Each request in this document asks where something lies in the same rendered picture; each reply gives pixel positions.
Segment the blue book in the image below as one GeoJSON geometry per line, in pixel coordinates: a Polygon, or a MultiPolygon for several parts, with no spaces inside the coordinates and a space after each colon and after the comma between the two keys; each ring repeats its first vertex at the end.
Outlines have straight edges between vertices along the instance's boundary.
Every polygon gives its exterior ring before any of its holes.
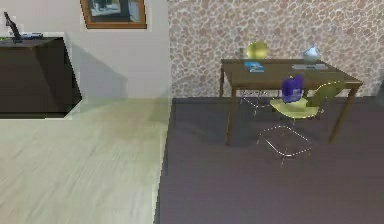
{"type": "Polygon", "coordinates": [[[261,73],[264,72],[264,67],[259,62],[247,61],[244,66],[248,72],[261,73]]]}

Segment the brown wooden table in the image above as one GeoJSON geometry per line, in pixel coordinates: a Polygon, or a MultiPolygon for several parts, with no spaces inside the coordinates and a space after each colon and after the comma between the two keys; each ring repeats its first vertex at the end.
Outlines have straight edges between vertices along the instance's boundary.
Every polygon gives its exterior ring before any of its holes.
{"type": "MultiPolygon", "coordinates": [[[[264,71],[262,73],[250,73],[244,66],[245,62],[246,59],[221,60],[219,97],[223,96],[225,81],[228,81],[231,87],[225,138],[226,145],[231,143],[233,116],[237,105],[236,93],[239,90],[278,90],[284,79],[290,75],[300,73],[300,70],[295,70],[292,66],[295,64],[304,64],[303,59],[261,59],[259,63],[264,67],[264,71]]],[[[331,81],[343,81],[344,86],[342,89],[349,90],[348,97],[328,138],[328,142],[333,143],[340,131],[347,111],[355,99],[359,88],[363,85],[363,82],[329,64],[327,64],[327,67],[327,70],[320,70],[318,73],[314,70],[308,70],[304,75],[304,90],[316,90],[322,84],[331,81]]]]}

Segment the blue purple box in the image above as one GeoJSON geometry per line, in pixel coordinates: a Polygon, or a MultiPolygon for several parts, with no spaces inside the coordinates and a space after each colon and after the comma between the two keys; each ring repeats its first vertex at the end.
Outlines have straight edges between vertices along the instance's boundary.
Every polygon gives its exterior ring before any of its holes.
{"type": "Polygon", "coordinates": [[[303,76],[290,76],[282,82],[281,90],[284,103],[299,101],[303,94],[303,76]]]}

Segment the grey flat laptop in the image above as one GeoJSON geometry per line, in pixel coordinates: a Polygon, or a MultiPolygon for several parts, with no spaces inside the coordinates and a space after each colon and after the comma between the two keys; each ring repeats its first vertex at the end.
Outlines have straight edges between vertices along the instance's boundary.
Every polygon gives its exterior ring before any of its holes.
{"type": "Polygon", "coordinates": [[[327,70],[328,66],[325,64],[294,64],[292,69],[295,70],[327,70]]]}

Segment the dark brown cabinet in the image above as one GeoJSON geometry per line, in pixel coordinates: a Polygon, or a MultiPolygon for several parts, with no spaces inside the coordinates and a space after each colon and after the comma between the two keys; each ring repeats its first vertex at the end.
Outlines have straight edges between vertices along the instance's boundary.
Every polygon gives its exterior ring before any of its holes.
{"type": "Polygon", "coordinates": [[[0,116],[63,117],[81,100],[63,38],[0,41],[0,116]]]}

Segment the black desk lamp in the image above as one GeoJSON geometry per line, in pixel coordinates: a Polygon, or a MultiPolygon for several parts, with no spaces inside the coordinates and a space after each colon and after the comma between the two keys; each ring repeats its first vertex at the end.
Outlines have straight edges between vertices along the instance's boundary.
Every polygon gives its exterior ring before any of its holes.
{"type": "Polygon", "coordinates": [[[8,15],[7,12],[4,13],[5,21],[6,21],[6,26],[9,27],[12,31],[12,40],[14,43],[22,43],[22,37],[19,33],[19,30],[17,28],[17,25],[15,22],[13,22],[8,15]]]}

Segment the wood-framed wall picture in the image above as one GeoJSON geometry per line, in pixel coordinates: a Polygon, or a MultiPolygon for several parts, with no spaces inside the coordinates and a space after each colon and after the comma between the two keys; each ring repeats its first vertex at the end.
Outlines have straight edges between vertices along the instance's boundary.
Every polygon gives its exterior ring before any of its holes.
{"type": "Polygon", "coordinates": [[[146,29],[144,0],[80,0],[87,29],[146,29]]]}

